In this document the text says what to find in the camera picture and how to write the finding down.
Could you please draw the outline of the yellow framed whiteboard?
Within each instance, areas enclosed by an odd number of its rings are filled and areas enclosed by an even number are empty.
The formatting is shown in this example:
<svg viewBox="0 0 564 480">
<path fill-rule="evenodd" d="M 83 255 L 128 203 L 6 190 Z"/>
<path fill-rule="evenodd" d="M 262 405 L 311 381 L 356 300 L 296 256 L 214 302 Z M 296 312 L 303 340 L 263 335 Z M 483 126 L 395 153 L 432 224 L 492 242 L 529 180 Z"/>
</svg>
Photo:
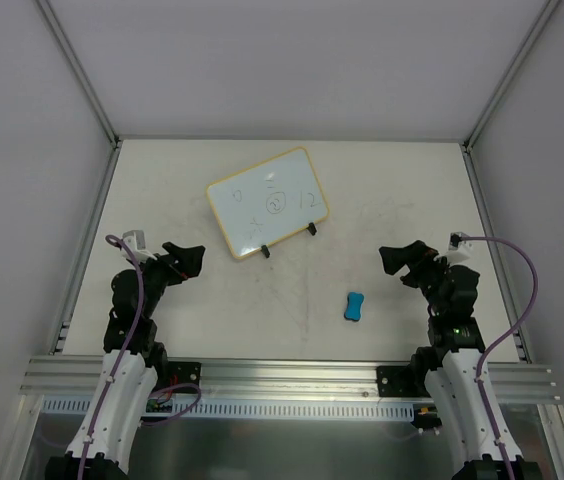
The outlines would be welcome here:
<svg viewBox="0 0 564 480">
<path fill-rule="evenodd" d="M 236 259 L 302 231 L 314 233 L 330 213 L 308 150 L 301 146 L 209 184 L 206 196 Z"/>
</svg>

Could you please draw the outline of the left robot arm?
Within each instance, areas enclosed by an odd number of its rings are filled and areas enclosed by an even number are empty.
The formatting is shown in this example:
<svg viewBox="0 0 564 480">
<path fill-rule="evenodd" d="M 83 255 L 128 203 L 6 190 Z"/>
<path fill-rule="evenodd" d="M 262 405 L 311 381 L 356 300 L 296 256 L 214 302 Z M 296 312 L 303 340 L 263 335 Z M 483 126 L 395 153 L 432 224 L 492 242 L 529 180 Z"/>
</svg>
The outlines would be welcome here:
<svg viewBox="0 0 564 480">
<path fill-rule="evenodd" d="M 162 245 L 149 252 L 140 230 L 106 236 L 130 268 L 111 281 L 112 307 L 103 339 L 104 356 L 93 398 L 65 452 L 48 460 L 47 479 L 125 479 L 135 436 L 151 397 L 184 389 L 176 383 L 152 315 L 167 288 L 200 275 L 205 248 Z"/>
</svg>

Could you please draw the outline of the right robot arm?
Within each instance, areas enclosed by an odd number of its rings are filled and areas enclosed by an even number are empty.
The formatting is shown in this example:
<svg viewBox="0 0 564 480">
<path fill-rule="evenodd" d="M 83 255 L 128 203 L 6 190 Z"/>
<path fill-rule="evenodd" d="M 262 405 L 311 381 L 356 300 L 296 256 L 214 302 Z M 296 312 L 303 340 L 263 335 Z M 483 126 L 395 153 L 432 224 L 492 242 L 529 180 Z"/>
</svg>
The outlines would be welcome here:
<svg viewBox="0 0 564 480">
<path fill-rule="evenodd" d="M 525 460 L 492 386 L 487 358 L 495 347 L 485 344 L 474 317 L 480 275 L 464 264 L 470 250 L 461 233 L 452 234 L 444 254 L 421 240 L 380 248 L 385 273 L 405 269 L 402 284 L 426 300 L 429 343 L 406 367 L 378 372 L 378 392 L 432 399 L 437 418 L 425 425 L 447 436 L 455 478 L 539 479 L 539 465 Z"/>
</svg>

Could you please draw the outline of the blue whiteboard eraser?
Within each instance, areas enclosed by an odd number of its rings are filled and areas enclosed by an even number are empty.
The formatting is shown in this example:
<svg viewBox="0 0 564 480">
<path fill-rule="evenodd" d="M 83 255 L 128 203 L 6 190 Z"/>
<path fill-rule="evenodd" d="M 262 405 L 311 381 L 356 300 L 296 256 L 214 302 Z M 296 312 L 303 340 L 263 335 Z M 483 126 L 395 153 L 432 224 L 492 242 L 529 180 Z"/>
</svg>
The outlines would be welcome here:
<svg viewBox="0 0 564 480">
<path fill-rule="evenodd" d="M 362 317 L 362 305 L 365 296 L 359 292 L 349 292 L 347 294 L 347 304 L 344 310 L 344 318 L 347 321 L 359 322 Z"/>
</svg>

